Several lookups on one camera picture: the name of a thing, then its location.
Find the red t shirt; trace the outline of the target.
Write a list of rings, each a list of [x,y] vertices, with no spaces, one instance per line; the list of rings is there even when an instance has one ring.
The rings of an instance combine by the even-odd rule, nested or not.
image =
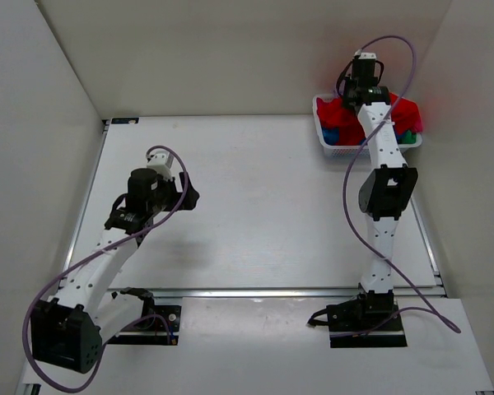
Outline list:
[[[319,119],[321,132],[322,128],[339,129],[340,140],[337,146],[360,146],[364,142],[366,136],[357,116],[350,109],[343,108],[341,98],[334,98],[330,101],[317,98],[315,103],[317,105],[315,112]],[[402,98],[394,108],[392,119],[396,139],[398,135],[407,130],[416,134],[423,132],[419,108],[411,100]]]

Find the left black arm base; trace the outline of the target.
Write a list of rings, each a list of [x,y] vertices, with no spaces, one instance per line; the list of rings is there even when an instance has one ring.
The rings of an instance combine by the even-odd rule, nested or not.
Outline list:
[[[109,344],[128,346],[177,346],[181,324],[180,304],[159,304],[153,293],[143,288],[127,287],[112,294],[114,300],[129,296],[139,301],[141,318],[108,340]]]

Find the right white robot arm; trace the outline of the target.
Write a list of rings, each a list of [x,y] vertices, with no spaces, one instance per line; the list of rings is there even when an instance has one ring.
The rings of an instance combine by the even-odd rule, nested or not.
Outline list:
[[[365,215],[365,246],[372,258],[364,270],[360,287],[362,303],[352,310],[353,322],[362,329],[372,329],[382,313],[394,310],[392,267],[394,236],[398,221],[407,208],[418,173],[408,166],[398,147],[392,120],[389,91],[380,85],[384,64],[374,53],[356,53],[344,77],[343,106],[352,110],[365,135],[371,172],[358,193],[358,204]]]

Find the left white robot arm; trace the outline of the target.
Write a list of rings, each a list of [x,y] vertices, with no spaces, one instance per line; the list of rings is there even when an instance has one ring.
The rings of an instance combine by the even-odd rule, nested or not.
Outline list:
[[[165,165],[131,172],[127,190],[114,200],[91,254],[56,278],[63,286],[50,300],[37,295],[28,308],[22,345],[33,369],[44,362],[85,374],[122,329],[153,323],[156,307],[146,289],[127,287],[109,303],[102,300],[147,235],[175,212],[192,211],[198,199],[186,170],[178,177]]]

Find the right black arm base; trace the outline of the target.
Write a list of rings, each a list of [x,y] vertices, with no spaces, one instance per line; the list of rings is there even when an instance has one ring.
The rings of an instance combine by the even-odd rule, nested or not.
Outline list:
[[[307,321],[326,327],[332,349],[402,348],[408,345],[394,293],[362,291],[351,300],[328,304]]]

